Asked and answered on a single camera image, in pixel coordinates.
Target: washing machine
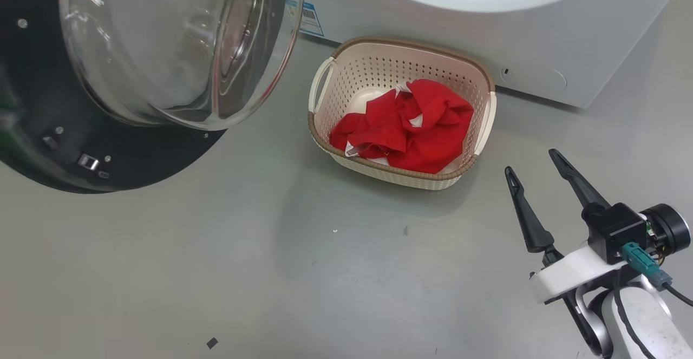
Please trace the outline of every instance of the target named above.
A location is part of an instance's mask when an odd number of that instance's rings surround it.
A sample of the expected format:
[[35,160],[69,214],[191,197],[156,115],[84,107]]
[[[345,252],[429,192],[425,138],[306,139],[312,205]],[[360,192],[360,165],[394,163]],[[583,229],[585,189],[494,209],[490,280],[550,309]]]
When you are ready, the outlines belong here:
[[162,181],[263,104],[299,31],[443,45],[586,107],[667,2],[0,0],[0,159],[74,193]]

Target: laundry basket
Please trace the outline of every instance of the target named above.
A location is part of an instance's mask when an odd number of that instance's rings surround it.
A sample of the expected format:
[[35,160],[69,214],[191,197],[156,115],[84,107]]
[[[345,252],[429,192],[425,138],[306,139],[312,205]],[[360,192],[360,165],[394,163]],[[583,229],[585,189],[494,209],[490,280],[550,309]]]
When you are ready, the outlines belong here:
[[[474,108],[458,169],[446,174],[407,171],[346,157],[329,144],[330,132],[351,110],[353,101],[363,100],[364,95],[374,99],[397,83],[416,79],[443,83]],[[310,134],[322,150],[353,171],[424,190],[442,190],[460,180],[482,152],[494,117],[495,85],[476,61],[450,51],[384,38],[356,38],[344,43],[322,63],[310,88]]]

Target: red cloth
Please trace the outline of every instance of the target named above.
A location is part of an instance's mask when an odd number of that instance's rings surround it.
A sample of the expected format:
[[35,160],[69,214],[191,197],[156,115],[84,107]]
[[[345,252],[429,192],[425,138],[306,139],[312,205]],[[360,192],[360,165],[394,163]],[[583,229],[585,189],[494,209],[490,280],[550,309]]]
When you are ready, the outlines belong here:
[[[369,101],[366,114],[349,113],[330,134],[330,144],[345,150],[347,141],[367,159],[386,158],[393,167],[436,174],[462,154],[473,107],[433,80],[407,83],[411,93],[395,90]],[[421,127],[409,120],[423,114]]]

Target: cable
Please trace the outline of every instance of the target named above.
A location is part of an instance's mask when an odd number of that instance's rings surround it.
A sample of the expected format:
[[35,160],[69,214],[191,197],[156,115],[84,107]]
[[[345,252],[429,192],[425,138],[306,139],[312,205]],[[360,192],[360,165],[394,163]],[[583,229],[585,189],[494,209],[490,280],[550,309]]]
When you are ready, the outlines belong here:
[[638,335],[636,335],[636,332],[633,330],[631,322],[628,321],[628,315],[626,315],[626,310],[623,308],[623,301],[621,300],[621,268],[616,270],[616,275],[614,275],[613,278],[613,297],[616,301],[618,315],[619,317],[621,317],[621,321],[623,322],[623,324],[625,324],[626,330],[628,331],[628,334],[631,336],[631,339],[635,342],[635,344],[638,345],[645,357],[647,357],[648,359],[656,359],[654,355],[652,355],[652,353],[649,351],[649,349],[645,346],[645,344],[643,344],[643,342],[640,341]]
[[681,294],[680,292],[678,292],[678,290],[676,290],[675,288],[671,287],[671,285],[669,285],[669,283],[665,283],[663,286],[664,286],[664,288],[667,289],[671,294],[673,294],[674,297],[676,297],[676,298],[682,300],[682,301],[683,301],[686,305],[688,305],[688,306],[693,306],[693,301],[691,301],[690,298],[688,298],[688,297],[686,297],[685,295],[683,295],[683,294]]

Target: gray floor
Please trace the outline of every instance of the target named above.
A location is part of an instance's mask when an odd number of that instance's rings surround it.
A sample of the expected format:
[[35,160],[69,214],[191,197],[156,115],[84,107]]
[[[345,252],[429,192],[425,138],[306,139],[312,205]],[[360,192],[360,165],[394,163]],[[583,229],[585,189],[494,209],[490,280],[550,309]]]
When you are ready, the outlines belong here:
[[[564,306],[529,292],[540,256],[503,168],[564,252],[587,230],[552,147],[609,201],[693,219],[692,6],[673,0],[588,110],[500,95],[480,161],[438,193],[315,146],[306,96],[332,50],[309,41],[254,117],[161,184],[83,196],[0,167],[2,356],[591,357]],[[693,295],[691,263],[665,269]],[[693,342],[693,310],[664,295]]]

